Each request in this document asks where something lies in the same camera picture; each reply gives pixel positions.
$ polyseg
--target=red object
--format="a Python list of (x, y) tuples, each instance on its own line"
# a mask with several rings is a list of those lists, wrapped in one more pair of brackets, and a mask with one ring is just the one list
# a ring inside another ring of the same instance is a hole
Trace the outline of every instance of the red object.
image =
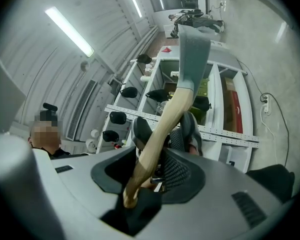
[(162, 50), (162, 52), (164, 52), (164, 53), (170, 53), (172, 50), (170, 50), (168, 47), (167, 48), (165, 48), (164, 50)]
[(241, 116), (241, 108), (238, 98), (238, 93), (236, 91), (232, 91), (232, 97), (234, 101), (234, 109), (235, 109), (235, 128), (236, 132), (239, 134), (244, 133), (244, 129), (242, 127), (242, 116)]

